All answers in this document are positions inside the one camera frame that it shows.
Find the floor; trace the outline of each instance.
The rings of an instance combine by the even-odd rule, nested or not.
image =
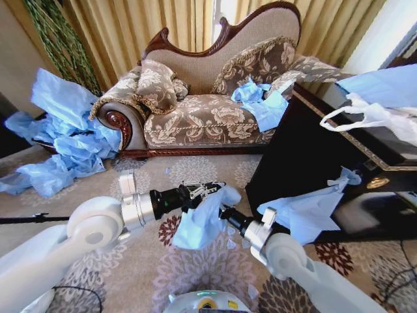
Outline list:
[[[0,160],[0,175],[46,158],[45,151],[32,147]],[[249,214],[244,186],[260,158],[260,155],[229,155],[107,160],[107,171],[79,179],[49,199],[41,198],[33,189],[19,196],[2,193],[0,212],[2,217],[41,212],[70,215],[89,198],[120,198],[119,172],[133,168],[139,192],[173,188],[183,180],[225,181],[242,194],[237,209]],[[103,301],[104,312],[161,312],[170,293],[178,295],[201,289],[230,291],[254,312],[316,312],[305,291],[291,279],[282,282],[271,276],[251,257],[237,233],[222,233],[202,251],[173,247],[171,239],[179,222],[180,211],[174,211],[113,250],[86,255],[71,266],[61,284],[96,291]],[[59,223],[2,225],[0,255],[54,224]],[[410,262],[416,264],[417,241],[406,241],[403,246]],[[307,245],[305,249],[310,258],[329,264],[377,301],[384,299],[386,291],[391,293],[410,280],[405,287],[392,292],[388,308],[391,312],[395,312],[394,306],[397,312],[417,312],[417,282],[412,271],[404,271],[409,265],[400,242],[328,243]],[[64,288],[57,290],[48,312],[99,312],[99,306],[94,295]]]

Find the floral cushion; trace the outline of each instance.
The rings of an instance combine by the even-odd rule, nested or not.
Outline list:
[[[190,85],[178,78],[174,78],[172,84],[174,86],[175,95],[177,96],[177,101],[183,101],[188,95]]]
[[[295,46],[292,40],[277,37],[246,48],[228,60],[214,82],[212,93],[231,95],[249,77],[256,83],[272,83],[293,62]]]
[[[142,60],[142,73],[137,82],[135,98],[154,114],[168,114],[175,110],[177,97],[172,79],[175,73],[167,66]]]
[[[279,78],[271,83],[271,88],[264,94],[268,98],[271,93],[279,89],[284,83],[289,80],[295,82],[336,82],[343,78],[351,76],[343,73],[340,68],[333,67],[320,61],[316,57],[300,56],[290,66],[290,70],[282,74]],[[291,84],[282,95],[289,100],[292,96],[294,84]]]
[[[250,112],[226,95],[193,95],[167,115],[151,114],[145,123],[150,148],[267,144],[274,129],[260,132]]]
[[[301,55],[289,67],[289,70],[297,70],[304,73],[305,82],[336,82],[352,75],[343,73],[340,68],[333,67],[320,61],[316,57],[305,57]]]
[[[118,102],[135,108],[142,118],[146,120],[151,111],[148,107],[138,103],[134,96],[140,76],[140,66],[134,67],[130,72],[122,76],[119,81],[107,91],[107,93],[101,96],[96,103],[94,103],[90,111],[89,119],[93,120],[104,104],[108,102]]]

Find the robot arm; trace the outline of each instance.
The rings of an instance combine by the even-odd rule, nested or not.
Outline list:
[[[20,312],[64,277],[74,261],[93,250],[109,249],[121,236],[158,220],[179,207],[196,208],[207,194],[224,183],[188,183],[164,192],[136,193],[133,171],[119,179],[122,202],[97,197],[81,204],[67,225],[48,228],[0,258],[0,309]],[[279,279],[293,278],[322,313],[385,312],[331,267],[312,261],[291,236],[273,234],[275,211],[267,209],[262,222],[223,206],[227,219],[251,243],[251,253]]]
[[[50,227],[0,258],[0,311],[20,312],[57,285],[86,253],[113,248],[119,238],[174,209],[195,209],[224,183],[188,183],[137,194],[133,171],[119,179],[122,201],[96,197],[82,203],[66,225]]]
[[[268,208],[262,222],[246,217],[234,208],[225,208],[220,218],[227,219],[251,243],[251,253],[280,280],[294,279],[308,293],[322,313],[386,311],[359,288],[327,264],[307,257],[302,245],[286,233],[272,234],[275,210]]]

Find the wooden table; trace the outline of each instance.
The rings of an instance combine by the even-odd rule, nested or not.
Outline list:
[[[345,166],[356,170],[362,183],[347,186],[332,215],[342,231],[324,231],[317,241],[416,238],[415,206],[393,192],[417,190],[417,147],[399,141],[384,127],[342,133],[321,127],[324,115],[346,103],[346,94],[333,83],[295,85],[289,107],[246,187],[252,213],[260,218],[256,209],[264,202],[327,187],[327,180],[338,178]],[[359,119],[339,115],[332,121],[340,125]],[[352,230],[360,224],[354,221],[361,216],[358,205],[378,225]],[[275,227],[289,232],[278,224]]]

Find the blue plastic sheet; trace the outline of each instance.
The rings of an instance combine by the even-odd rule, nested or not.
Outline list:
[[[33,118],[27,112],[16,112],[6,121],[5,126],[16,133],[19,137],[25,138],[33,144],[32,135],[36,132],[36,126],[33,124]]]
[[[256,118],[256,123],[261,132],[277,127],[287,107],[288,102],[278,91],[274,91],[261,103],[245,103],[241,106],[242,109],[249,111]]]
[[[19,194],[32,186],[30,177],[20,173],[11,173],[0,178],[0,192]]]
[[[237,190],[228,185],[209,194],[197,209],[182,214],[173,244],[188,250],[204,249],[225,229],[225,220],[219,219],[220,205],[234,205],[240,198]]]
[[[263,92],[268,91],[271,85],[268,83],[256,84],[249,77],[249,82],[238,87],[233,91],[231,99],[235,102],[242,101],[243,104],[262,102]]]
[[[83,114],[90,110],[96,99],[86,88],[40,68],[33,84],[31,102],[60,120],[86,130],[87,120]]]
[[[290,229],[300,244],[313,242],[323,230],[339,230],[339,226],[330,218],[343,197],[347,184],[359,185],[361,178],[347,168],[342,168],[340,177],[329,180],[329,187],[301,196],[280,198],[261,204],[258,212],[264,214],[267,207],[277,211],[275,221]]]
[[[16,170],[29,176],[33,188],[45,198],[68,187],[74,180],[74,171],[69,170],[61,155],[53,155],[39,164],[27,164]]]
[[[102,159],[115,157],[121,135],[97,120],[88,120],[91,102],[96,100],[93,94],[40,69],[32,100],[48,112],[44,119],[34,121],[28,113],[17,112],[5,125],[29,142],[34,138],[52,143],[59,154],[0,178],[0,191],[18,194],[33,186],[47,198],[71,185],[75,178],[106,170]]]
[[[345,78],[338,85],[367,103],[385,108],[417,107],[417,64],[376,70]]]

